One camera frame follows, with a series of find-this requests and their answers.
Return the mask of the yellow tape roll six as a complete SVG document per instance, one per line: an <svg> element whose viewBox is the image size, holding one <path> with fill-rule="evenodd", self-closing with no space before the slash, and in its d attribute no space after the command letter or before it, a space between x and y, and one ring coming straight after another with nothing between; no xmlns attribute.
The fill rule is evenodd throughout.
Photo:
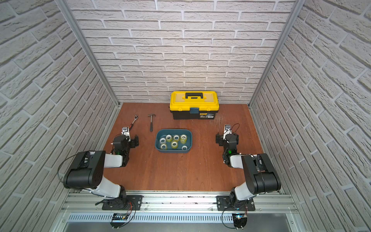
<svg viewBox="0 0 371 232"><path fill-rule="evenodd" d="M187 135L186 134L180 135L180 143L185 144L186 142L187 142Z"/></svg>

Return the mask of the yellow tape roll one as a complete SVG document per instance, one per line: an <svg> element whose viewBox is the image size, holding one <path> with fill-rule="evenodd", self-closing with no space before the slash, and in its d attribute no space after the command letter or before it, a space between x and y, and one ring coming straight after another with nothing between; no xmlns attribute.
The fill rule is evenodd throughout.
<svg viewBox="0 0 371 232"><path fill-rule="evenodd" d="M170 135L170 134L166 135L165 138L166 138L166 141L169 142L169 143L171 143L173 141L173 136Z"/></svg>

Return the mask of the yellow tape roll three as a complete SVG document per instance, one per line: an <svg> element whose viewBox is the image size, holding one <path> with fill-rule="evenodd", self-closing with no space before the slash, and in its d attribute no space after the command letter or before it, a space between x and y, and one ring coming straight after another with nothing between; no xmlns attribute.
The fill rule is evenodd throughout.
<svg viewBox="0 0 371 232"><path fill-rule="evenodd" d="M177 142L177 141L172 141L172 142L171 142L171 148L172 148L172 149L176 149L176 148L178 148L178 142Z"/></svg>

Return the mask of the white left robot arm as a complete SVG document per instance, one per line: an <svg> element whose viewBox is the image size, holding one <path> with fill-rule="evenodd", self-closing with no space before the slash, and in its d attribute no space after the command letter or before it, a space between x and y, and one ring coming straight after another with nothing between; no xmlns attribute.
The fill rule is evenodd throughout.
<svg viewBox="0 0 371 232"><path fill-rule="evenodd" d="M131 139L120 135L113 140L113 153L104 150L83 151L71 156L66 174L61 180L67 189L85 190L105 198L105 201L120 200L127 202L126 190L103 175L105 168L125 167L129 161L129 152L139 145L139 137Z"/></svg>

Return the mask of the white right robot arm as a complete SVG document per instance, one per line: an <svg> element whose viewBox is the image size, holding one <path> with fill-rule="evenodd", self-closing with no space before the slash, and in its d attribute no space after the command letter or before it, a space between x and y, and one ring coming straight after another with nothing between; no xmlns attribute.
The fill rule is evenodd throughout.
<svg viewBox="0 0 371 232"><path fill-rule="evenodd" d="M242 169L245 182L232 189L230 205L236 207L259 194L279 191L281 180L269 156L262 154L241 154L237 151L239 136L235 133L216 134L215 142L223 147L222 158L231 168Z"/></svg>

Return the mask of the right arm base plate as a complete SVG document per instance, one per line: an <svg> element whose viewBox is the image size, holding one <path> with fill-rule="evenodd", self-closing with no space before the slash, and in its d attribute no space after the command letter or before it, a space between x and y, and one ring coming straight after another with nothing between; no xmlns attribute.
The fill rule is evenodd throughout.
<svg viewBox="0 0 371 232"><path fill-rule="evenodd" d="M235 210L235 211L255 211L255 203L253 199L250 200L243 200L239 201L234 198L230 198L230 196L226 195L219 195L216 196L216 205L218 211L224 210Z"/></svg>

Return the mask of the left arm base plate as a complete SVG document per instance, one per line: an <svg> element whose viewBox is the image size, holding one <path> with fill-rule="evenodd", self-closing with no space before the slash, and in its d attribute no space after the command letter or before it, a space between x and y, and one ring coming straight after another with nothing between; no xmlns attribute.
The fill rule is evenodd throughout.
<svg viewBox="0 0 371 232"><path fill-rule="evenodd" d="M140 210L143 195L127 195L126 198L103 200L102 210Z"/></svg>

